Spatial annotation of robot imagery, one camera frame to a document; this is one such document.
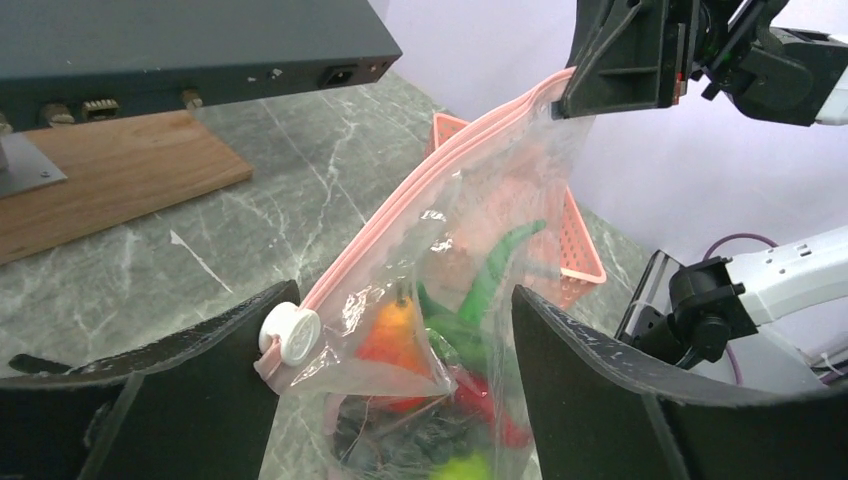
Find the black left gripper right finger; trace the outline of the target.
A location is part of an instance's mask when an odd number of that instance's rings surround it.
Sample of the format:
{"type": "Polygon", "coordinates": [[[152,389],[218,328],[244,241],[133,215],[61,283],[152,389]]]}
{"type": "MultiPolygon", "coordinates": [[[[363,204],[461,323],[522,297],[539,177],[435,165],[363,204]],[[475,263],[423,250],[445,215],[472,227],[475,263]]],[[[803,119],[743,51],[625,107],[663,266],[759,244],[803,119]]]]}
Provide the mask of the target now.
{"type": "Polygon", "coordinates": [[[512,293],[545,479],[843,479],[847,390],[775,394],[678,369],[512,293]]]}

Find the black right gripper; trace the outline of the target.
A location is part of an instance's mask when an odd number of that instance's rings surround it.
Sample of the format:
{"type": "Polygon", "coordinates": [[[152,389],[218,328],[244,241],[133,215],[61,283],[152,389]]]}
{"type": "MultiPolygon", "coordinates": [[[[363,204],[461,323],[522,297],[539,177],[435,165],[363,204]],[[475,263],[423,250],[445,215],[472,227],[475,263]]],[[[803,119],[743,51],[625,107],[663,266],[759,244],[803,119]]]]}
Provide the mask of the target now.
{"type": "MultiPolygon", "coordinates": [[[[847,124],[847,37],[776,27],[785,1],[700,1],[688,78],[748,118],[809,127],[847,124]]],[[[576,3],[556,118],[669,108],[689,59],[687,1],[576,3]]]]}

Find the clear pink-dotted zip bag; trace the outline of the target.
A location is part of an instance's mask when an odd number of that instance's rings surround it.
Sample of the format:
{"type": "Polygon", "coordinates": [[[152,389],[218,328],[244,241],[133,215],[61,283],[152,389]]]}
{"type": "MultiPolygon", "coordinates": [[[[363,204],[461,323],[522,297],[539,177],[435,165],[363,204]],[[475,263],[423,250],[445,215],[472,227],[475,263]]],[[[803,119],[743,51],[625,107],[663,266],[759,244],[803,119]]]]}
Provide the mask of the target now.
{"type": "MultiPolygon", "coordinates": [[[[398,413],[438,401],[459,409],[453,394],[460,371],[485,379],[497,410],[531,429],[515,353],[511,297],[518,285],[555,300],[561,293],[563,197],[592,125],[588,117],[554,116],[554,105],[573,72],[567,68],[552,74],[428,154],[305,299],[284,302],[266,315],[258,335],[256,372],[282,399],[311,401],[317,409],[309,422],[316,463],[295,467],[293,478],[348,479],[330,446],[346,398],[366,397],[398,413]],[[514,251],[481,323],[491,341],[487,371],[471,372],[437,355],[424,326],[417,284],[456,312],[498,240],[538,219],[547,222],[546,228],[514,251]],[[432,380],[355,356],[379,309],[401,294],[410,294],[418,307],[417,335],[432,380]]],[[[491,479],[525,478],[534,439],[526,448],[511,449],[489,438],[491,479]]]]}

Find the long green chili pepper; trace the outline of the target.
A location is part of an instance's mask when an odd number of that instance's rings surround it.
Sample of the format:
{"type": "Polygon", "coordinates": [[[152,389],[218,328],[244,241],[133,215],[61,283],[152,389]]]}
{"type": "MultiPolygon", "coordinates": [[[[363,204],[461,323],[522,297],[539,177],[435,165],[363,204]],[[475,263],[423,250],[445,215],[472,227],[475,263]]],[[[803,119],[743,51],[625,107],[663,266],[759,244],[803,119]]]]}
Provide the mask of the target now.
{"type": "Polygon", "coordinates": [[[487,254],[456,312],[434,300],[423,283],[417,284],[424,326],[437,355],[471,372],[487,371],[491,341],[484,337],[481,323],[496,300],[514,251],[546,226],[538,219],[505,233],[487,254]]]}

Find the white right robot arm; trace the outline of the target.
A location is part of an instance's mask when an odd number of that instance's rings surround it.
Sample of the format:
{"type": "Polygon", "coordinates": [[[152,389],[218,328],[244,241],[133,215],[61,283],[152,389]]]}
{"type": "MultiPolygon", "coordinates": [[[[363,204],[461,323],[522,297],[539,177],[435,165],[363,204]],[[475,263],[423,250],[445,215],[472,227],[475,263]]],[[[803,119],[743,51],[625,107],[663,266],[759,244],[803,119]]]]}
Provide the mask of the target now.
{"type": "MultiPolygon", "coordinates": [[[[809,127],[847,122],[847,42],[777,27],[781,1],[580,1],[568,64],[575,73],[554,105],[560,118],[663,109],[693,81],[744,116],[809,127]]],[[[726,362],[745,380],[734,340],[754,337],[768,374],[797,369],[805,385],[835,384],[845,362],[809,365],[764,332],[776,320],[847,294],[847,231],[836,228],[758,252],[690,265],[655,253],[617,330],[619,341],[690,370],[726,362]],[[777,357],[777,349],[786,350],[777,357]]]]}

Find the orange-green mango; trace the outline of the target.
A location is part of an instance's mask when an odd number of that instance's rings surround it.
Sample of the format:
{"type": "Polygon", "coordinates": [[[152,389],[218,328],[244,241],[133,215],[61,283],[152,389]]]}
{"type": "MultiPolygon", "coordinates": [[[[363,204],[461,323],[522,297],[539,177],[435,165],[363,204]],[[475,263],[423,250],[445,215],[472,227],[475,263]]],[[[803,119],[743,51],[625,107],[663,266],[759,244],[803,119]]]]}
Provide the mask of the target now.
{"type": "Polygon", "coordinates": [[[381,307],[376,320],[355,356],[433,379],[430,362],[417,335],[418,307],[410,294],[401,294],[381,307]]]}

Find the red chili pepper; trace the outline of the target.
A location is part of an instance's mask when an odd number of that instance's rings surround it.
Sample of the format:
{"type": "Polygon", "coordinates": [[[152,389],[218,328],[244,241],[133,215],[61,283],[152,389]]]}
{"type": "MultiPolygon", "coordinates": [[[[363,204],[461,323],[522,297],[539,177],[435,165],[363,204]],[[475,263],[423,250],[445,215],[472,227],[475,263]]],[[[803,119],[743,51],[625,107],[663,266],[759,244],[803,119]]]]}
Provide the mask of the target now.
{"type": "Polygon", "coordinates": [[[497,410],[487,381],[476,374],[462,371],[459,374],[453,394],[456,406],[463,413],[479,417],[497,445],[511,449],[528,447],[533,440],[532,430],[518,424],[508,413],[497,410]]]}

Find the green apple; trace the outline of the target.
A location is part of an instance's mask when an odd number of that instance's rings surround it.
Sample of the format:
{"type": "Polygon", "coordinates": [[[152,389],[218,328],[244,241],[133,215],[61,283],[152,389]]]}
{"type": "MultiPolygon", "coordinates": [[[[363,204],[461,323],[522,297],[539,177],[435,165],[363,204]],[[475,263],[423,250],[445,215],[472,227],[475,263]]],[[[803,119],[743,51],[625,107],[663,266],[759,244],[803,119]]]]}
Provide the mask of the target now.
{"type": "Polygon", "coordinates": [[[474,452],[466,456],[451,457],[443,465],[435,467],[430,480],[490,480],[491,469],[487,458],[474,452]]]}

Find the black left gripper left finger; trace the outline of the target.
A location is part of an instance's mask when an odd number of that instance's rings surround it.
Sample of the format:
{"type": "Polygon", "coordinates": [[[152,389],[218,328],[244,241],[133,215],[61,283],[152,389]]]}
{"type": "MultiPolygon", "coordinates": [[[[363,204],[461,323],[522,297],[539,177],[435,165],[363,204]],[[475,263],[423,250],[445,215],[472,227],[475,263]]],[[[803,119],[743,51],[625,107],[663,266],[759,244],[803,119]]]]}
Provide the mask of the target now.
{"type": "Polygon", "coordinates": [[[28,354],[1,382],[5,479],[255,479],[278,396],[254,370],[292,280],[131,351],[73,367],[28,354]]]}

